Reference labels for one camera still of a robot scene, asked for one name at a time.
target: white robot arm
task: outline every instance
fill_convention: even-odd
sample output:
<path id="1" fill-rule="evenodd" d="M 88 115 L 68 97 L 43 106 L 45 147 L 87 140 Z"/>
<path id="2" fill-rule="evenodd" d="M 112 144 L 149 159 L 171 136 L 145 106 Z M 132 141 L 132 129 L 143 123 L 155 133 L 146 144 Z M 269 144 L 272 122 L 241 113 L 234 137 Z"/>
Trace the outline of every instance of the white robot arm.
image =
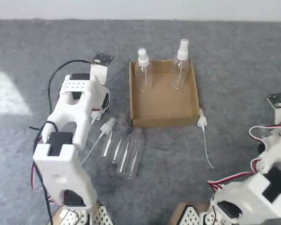
<path id="1" fill-rule="evenodd" d="M 42 131 L 44 143 L 37 145 L 33 155 L 44 186 L 54 202 L 84 216 L 91 216 L 97 195 L 90 177 L 81 166 L 78 152 L 85 148 L 92 111 L 104 112 L 110 101 L 110 92 L 104 86 L 107 67 L 100 63 L 91 65 L 90 74 L 65 77 L 56 107 L 48 117 L 52 123 L 46 123 Z M 76 123 L 74 134 L 60 132 L 69 122 Z M 86 219 L 79 221 L 81 225 L 86 223 L 89 223 Z"/>
<path id="2" fill-rule="evenodd" d="M 268 96 L 281 123 L 281 93 Z M 206 225 L 253 225 L 281 218 L 281 125 L 262 138 L 265 149 L 256 160 L 256 171 L 242 182 L 218 188 L 208 212 L 200 215 Z"/>

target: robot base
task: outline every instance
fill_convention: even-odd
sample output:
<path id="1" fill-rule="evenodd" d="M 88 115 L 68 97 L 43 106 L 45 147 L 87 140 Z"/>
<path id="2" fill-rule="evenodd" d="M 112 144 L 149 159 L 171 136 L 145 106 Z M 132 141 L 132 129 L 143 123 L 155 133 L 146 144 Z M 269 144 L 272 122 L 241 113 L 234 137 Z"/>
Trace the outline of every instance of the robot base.
<path id="1" fill-rule="evenodd" d="M 69 210 L 60 207 L 53 216 L 53 223 L 54 225 L 114 225 L 106 208 L 99 203 L 97 203 L 93 218 L 82 210 Z"/>

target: white spray nozzle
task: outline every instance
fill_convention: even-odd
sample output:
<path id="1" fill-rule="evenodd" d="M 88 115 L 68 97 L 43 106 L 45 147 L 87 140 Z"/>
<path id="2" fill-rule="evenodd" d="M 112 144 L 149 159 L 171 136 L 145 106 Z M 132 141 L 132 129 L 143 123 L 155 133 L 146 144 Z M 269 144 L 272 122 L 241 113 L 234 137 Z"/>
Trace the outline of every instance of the white spray nozzle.
<path id="1" fill-rule="evenodd" d="M 147 50 L 145 48 L 140 48 L 137 53 L 139 55 L 139 65 L 141 67 L 147 67 L 150 63 Z"/>
<path id="2" fill-rule="evenodd" d="M 106 135 L 109 135 L 115 122 L 116 122 L 116 118 L 112 116 L 106 123 L 104 123 L 101 126 L 100 128 L 101 132 Z"/>
<path id="3" fill-rule="evenodd" d="M 187 60 L 188 58 L 188 43 L 189 41 L 187 39 L 181 39 L 180 40 L 180 47 L 177 53 L 177 58 L 179 60 Z"/>

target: red wire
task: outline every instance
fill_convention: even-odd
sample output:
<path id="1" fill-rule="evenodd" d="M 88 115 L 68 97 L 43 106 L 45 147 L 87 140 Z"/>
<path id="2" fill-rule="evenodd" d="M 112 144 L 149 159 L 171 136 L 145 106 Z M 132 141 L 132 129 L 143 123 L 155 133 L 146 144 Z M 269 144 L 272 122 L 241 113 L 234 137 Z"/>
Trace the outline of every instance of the red wire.
<path id="1" fill-rule="evenodd" d="M 236 174 L 236 175 L 227 177 L 225 179 L 221 179 L 221 181 L 207 182 L 207 184 L 209 184 L 209 185 L 222 184 L 222 183 L 225 183 L 225 182 L 227 182 L 229 180 L 232 180 L 232 179 L 235 179 L 235 178 L 239 178 L 239 177 L 242 177 L 242 176 L 245 176 L 245 175 L 254 175 L 254 174 L 252 172 L 242 172 L 240 174 Z"/>
<path id="2" fill-rule="evenodd" d="M 39 139 L 37 140 L 37 143 L 39 143 L 41 141 L 41 137 L 39 137 Z M 30 173 L 30 185 L 32 190 L 34 190 L 34 173 L 35 173 L 35 168 L 36 168 L 36 164 L 35 162 L 32 163 L 31 166 L 31 173 Z"/>

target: cardboard box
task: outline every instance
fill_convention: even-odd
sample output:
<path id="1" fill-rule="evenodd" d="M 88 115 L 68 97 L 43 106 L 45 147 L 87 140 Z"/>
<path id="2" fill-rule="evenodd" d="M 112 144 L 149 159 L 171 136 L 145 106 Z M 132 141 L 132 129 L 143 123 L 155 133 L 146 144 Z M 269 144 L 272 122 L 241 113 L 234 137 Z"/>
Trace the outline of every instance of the cardboard box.
<path id="1" fill-rule="evenodd" d="M 130 117 L 133 127 L 155 128 L 195 124 L 199 117 L 197 85 L 192 62 L 182 89 L 170 86 L 171 60 L 152 60 L 153 88 L 141 92 L 137 87 L 134 66 L 129 63 Z"/>

